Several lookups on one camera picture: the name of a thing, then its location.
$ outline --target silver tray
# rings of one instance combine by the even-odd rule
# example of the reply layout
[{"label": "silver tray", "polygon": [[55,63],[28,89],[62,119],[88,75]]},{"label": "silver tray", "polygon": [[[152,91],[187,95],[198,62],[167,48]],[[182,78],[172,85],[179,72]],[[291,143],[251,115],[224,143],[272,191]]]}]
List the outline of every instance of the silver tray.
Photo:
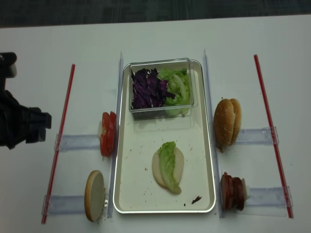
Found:
[{"label": "silver tray", "polygon": [[[198,104],[184,117],[134,120],[128,101],[129,64],[123,70],[113,192],[113,203],[120,213],[206,213],[215,205],[202,66],[195,60],[190,63]],[[185,156],[179,195],[160,187],[152,174],[153,154],[167,141],[175,141]],[[202,198],[191,204],[197,196]]]}]

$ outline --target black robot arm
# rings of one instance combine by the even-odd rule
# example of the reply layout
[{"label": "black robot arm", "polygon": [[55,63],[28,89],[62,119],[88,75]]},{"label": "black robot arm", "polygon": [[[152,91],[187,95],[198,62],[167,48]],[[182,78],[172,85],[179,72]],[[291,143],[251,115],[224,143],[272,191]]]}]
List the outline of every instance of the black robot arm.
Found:
[{"label": "black robot arm", "polygon": [[39,108],[27,108],[19,104],[5,90],[5,80],[16,76],[13,52],[0,53],[0,146],[13,149],[15,145],[45,141],[46,128],[51,128],[52,117]]}]

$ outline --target green lettuce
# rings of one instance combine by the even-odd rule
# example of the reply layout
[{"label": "green lettuce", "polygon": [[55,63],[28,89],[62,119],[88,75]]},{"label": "green lettuce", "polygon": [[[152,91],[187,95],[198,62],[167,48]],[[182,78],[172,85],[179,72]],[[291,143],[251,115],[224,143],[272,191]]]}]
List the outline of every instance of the green lettuce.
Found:
[{"label": "green lettuce", "polygon": [[180,194],[181,189],[173,175],[175,168],[175,146],[175,142],[166,142],[159,149],[160,172],[167,188],[175,194]]},{"label": "green lettuce", "polygon": [[[168,80],[167,91],[175,95],[174,98],[167,97],[164,106],[188,105],[190,103],[190,81],[187,69],[170,70],[163,68],[158,76],[161,80]],[[167,113],[169,115],[177,115],[179,113],[186,114],[188,109],[171,109]]]}]

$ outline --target meat slice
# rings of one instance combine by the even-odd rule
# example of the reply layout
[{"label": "meat slice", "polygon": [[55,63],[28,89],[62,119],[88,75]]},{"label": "meat slice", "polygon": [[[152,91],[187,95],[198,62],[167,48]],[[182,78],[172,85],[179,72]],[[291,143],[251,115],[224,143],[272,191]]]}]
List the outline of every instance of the meat slice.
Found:
[{"label": "meat slice", "polygon": [[233,178],[233,186],[234,186],[234,196],[235,196],[235,203],[237,210],[243,210],[244,209],[244,189],[243,189],[243,183],[239,177]]},{"label": "meat slice", "polygon": [[229,183],[229,205],[228,205],[228,209],[232,209],[233,207],[233,201],[234,201],[234,188],[233,188],[233,179],[230,175],[228,175],[228,183]]},{"label": "meat slice", "polygon": [[232,178],[226,172],[222,175],[221,181],[223,210],[244,209],[245,187],[240,178]]},{"label": "meat slice", "polygon": [[226,172],[222,175],[220,185],[222,191],[223,210],[227,210],[229,208],[229,182]]}]

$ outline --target clear plastic container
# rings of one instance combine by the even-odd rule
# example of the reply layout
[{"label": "clear plastic container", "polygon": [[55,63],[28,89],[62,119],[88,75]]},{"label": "clear plastic container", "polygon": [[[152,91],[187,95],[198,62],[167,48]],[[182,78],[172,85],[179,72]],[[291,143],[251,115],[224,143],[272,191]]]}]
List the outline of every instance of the clear plastic container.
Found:
[{"label": "clear plastic container", "polygon": [[197,105],[196,98],[196,89],[195,81],[193,75],[193,68],[189,58],[180,58],[172,60],[163,60],[163,61],[153,61],[153,62],[143,62],[143,63],[131,63],[129,65],[129,73],[132,72],[135,74],[137,71],[145,68],[148,70],[156,68],[158,72],[162,68],[172,69],[172,70],[181,70],[187,69],[187,74],[189,77],[190,83],[190,102],[187,105],[175,105],[175,106],[162,106],[162,107],[152,107],[152,108],[143,108],[143,109],[133,109],[133,80],[130,77],[129,85],[129,111],[132,113],[134,119],[153,119],[153,118],[164,118],[164,117],[178,117],[178,116],[187,116],[191,114],[191,109]]}]

